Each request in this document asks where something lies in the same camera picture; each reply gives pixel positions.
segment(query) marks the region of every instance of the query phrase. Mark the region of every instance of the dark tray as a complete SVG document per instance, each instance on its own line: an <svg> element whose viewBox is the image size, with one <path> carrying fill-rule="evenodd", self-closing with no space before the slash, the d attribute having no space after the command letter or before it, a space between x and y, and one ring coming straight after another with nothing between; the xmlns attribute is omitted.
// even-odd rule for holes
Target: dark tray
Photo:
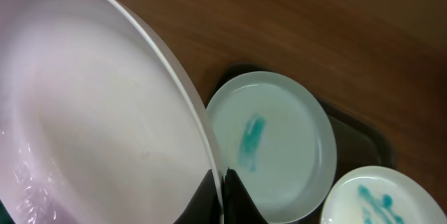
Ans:
<svg viewBox="0 0 447 224"><path fill-rule="evenodd" d="M208 99L222 87L238 75L254 71L269 71L255 64L239 63L230 66L218 81L216 89ZM343 175L356 168L367 165L379 165L383 167L396 168L396 157L393 148L382 134L371 126L354 119L348 114L338 110L324 100L318 99L321 107L329 116L332 129L337 143L337 171L334 183ZM319 223L321 206L299 223Z"/></svg>

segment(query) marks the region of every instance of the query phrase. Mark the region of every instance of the brown wooden surface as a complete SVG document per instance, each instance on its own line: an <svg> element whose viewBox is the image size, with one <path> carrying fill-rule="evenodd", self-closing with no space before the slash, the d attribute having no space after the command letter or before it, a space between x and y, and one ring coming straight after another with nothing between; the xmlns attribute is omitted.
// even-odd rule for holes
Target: brown wooden surface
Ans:
<svg viewBox="0 0 447 224"><path fill-rule="evenodd" d="M447 210L447 33L430 24L446 24L447 0L403 21L407 10L368 0L118 1L164 39L203 99L235 62L292 77L379 129L398 170Z"/></svg>

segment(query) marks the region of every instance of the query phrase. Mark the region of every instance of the wooden table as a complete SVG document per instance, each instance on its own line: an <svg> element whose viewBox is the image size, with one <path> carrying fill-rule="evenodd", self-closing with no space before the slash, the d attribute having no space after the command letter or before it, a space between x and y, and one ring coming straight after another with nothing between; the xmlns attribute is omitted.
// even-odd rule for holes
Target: wooden table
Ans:
<svg viewBox="0 0 447 224"><path fill-rule="evenodd" d="M202 99L235 62L292 77L381 131L398 170L447 210L447 0L431 9L417 0L118 1L164 39ZM409 15L405 1L432 13Z"/></svg>

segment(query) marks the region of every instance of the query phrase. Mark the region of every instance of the blue-green smudge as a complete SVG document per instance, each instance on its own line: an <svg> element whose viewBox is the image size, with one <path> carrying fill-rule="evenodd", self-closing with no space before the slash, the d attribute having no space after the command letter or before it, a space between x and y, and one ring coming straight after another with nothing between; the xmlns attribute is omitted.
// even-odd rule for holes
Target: blue-green smudge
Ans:
<svg viewBox="0 0 447 224"><path fill-rule="evenodd" d="M387 217L387 215L383 211L383 209L385 209L393 217L394 221L397 224L404 224L404 220L402 219L402 217L396 215L394 213L394 211L392 210L393 199L391 198L391 196L383 195L382 199L378 200L378 199L374 198L372 196L372 194L370 193L370 191L368 190L368 188L366 188L363 185L360 185L358 187L358 194L364 201L366 201L367 203L369 203L369 205L371 205L374 212L376 212L376 214L379 215L380 219L385 224L393 224L393 222L391 222L391 220ZM366 210L365 208L363 208L363 216L364 216L364 218L363 218L364 223L371 224L370 214L369 214L368 210Z"/></svg>
<svg viewBox="0 0 447 224"><path fill-rule="evenodd" d="M261 143L262 133L267 121L255 114L245 124L244 134L239 147L239 165L250 172L256 171L256 150Z"/></svg>

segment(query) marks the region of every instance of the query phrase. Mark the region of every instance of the teal stain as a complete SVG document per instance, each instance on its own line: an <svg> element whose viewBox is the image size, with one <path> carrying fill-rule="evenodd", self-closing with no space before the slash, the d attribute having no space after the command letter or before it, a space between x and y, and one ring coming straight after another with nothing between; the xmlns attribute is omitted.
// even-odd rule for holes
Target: teal stain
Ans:
<svg viewBox="0 0 447 224"><path fill-rule="evenodd" d="M256 150L261 143L261 137L266 120L261 116L252 116L245 124L244 134L239 147L239 165L250 172L256 171Z"/></svg>
<svg viewBox="0 0 447 224"><path fill-rule="evenodd" d="M379 215L380 219L385 224L393 224L393 222L389 219L389 217L386 215L383 209L385 209L393 217L393 220L395 221L396 224L404 224L404 220L402 219L402 217L396 215L392 210L393 199L391 198L391 196L384 195L381 200L378 200L374 198L374 196L372 196L368 188L366 188L363 185L360 185L358 187L358 194L364 201L369 203L369 205L373 208L374 212L377 215ZM365 208L363 208L363 220L365 224L372 224L370 213Z"/></svg>

